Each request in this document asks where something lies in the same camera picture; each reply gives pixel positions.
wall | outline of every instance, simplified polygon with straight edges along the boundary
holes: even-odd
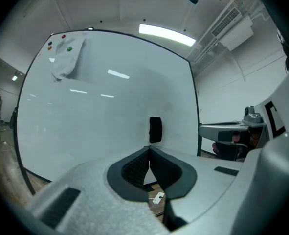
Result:
[[[9,122],[14,108],[17,105],[19,92],[22,86],[23,75],[19,75],[16,81],[12,81],[17,70],[0,59],[0,94],[2,97],[2,120]]]
[[[52,0],[19,0],[0,26],[0,58],[26,73],[50,34],[67,30]]]
[[[251,38],[196,77],[201,123],[242,120],[245,107],[269,97],[286,76],[286,57],[273,21],[258,18],[252,29]],[[212,143],[203,138],[202,149],[212,152]]]

floor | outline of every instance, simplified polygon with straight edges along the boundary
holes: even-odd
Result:
[[[32,198],[32,194],[30,193],[19,168],[14,148],[13,131],[8,125],[3,125],[0,129],[0,192],[12,202],[25,207]],[[214,158],[205,153],[202,153],[201,156]],[[28,172],[27,175],[35,192],[39,192],[48,184],[48,182],[45,182]],[[152,199],[155,198],[159,192],[163,191],[159,184],[152,185],[151,187],[153,191],[149,192],[149,207],[156,217],[162,221],[166,195],[161,199],[159,204],[155,205]]]
[[[208,153],[205,153],[205,152],[202,152],[201,151],[201,157],[204,157],[204,158],[210,158],[210,159],[219,159],[217,156],[215,155],[210,155]]]

ceiling pipe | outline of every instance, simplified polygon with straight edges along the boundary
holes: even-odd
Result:
[[[123,21],[123,13],[122,13],[122,0],[118,0],[118,11],[119,11],[119,20]]]
[[[221,13],[216,17],[216,19],[213,21],[213,23],[209,26],[209,28],[205,31],[205,33],[201,36],[200,39],[197,40],[197,42],[194,43],[194,47],[191,48],[189,54],[186,56],[186,59],[191,55],[191,53],[194,51],[195,47],[203,40],[203,38],[207,35],[207,33],[212,29],[212,27],[217,23],[218,20],[222,17],[222,15],[226,12],[226,10],[232,5],[232,3],[235,0],[230,0],[230,2],[226,5],[226,7],[221,11]]]
[[[187,21],[191,18],[191,16],[195,12],[195,10],[198,6],[198,3],[197,4],[189,3],[189,5],[190,5],[189,11],[185,14],[185,17],[181,23],[181,27],[180,27],[181,31],[183,31],[186,28]]]
[[[233,53],[231,51],[229,51],[230,57],[231,59],[234,61],[234,63],[236,64],[236,66],[240,69],[241,75],[243,77],[244,82],[246,82],[246,78],[244,76],[243,70],[238,62],[238,60],[234,57]]]
[[[194,59],[193,62],[191,62],[191,64],[195,65],[197,64],[200,59],[207,54],[207,52],[211,51],[213,49],[213,47],[215,47],[215,44],[218,42],[218,40],[216,38],[213,38],[207,46],[205,46],[205,48],[196,56],[196,58]]]
[[[270,16],[265,18],[264,14],[262,12],[260,12],[260,13],[257,13],[254,17],[252,17],[252,20],[254,20],[255,18],[257,18],[259,16],[261,16],[264,21],[267,21],[270,18]]]
[[[217,58],[219,58],[222,54],[224,54],[224,52],[227,50],[224,49],[221,53],[219,53],[215,58],[213,58],[211,61],[208,62],[208,64],[206,64],[202,69],[200,69],[197,74],[195,75],[195,77],[200,74],[207,66],[209,66],[211,63],[213,63]]]
[[[55,5],[55,7],[56,7],[58,13],[60,14],[62,20],[66,23],[68,29],[71,30],[71,27],[69,26],[67,20],[65,19],[64,15],[63,15],[63,13],[62,13],[62,11],[61,11],[61,9],[60,9],[60,7],[58,6],[57,1],[56,1],[56,0],[53,0],[53,3],[54,3],[54,5]]]

black pad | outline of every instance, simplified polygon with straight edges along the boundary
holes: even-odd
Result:
[[[112,164],[107,172],[107,181],[111,188],[123,199],[148,202],[143,182],[149,170],[149,147]]]
[[[229,169],[229,168],[225,168],[225,167],[221,167],[221,166],[216,167],[214,170],[219,171],[221,173],[231,175],[231,176],[237,176],[238,172],[239,172],[238,170],[233,170],[233,169]]]
[[[160,117],[150,117],[150,143],[161,142],[162,132],[162,120]]]

ceiling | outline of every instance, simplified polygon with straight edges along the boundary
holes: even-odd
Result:
[[[157,25],[198,40],[230,0],[21,0],[0,29],[0,58],[23,73],[51,33],[88,27],[134,34],[182,57],[198,52],[171,40],[138,33],[139,24]]]

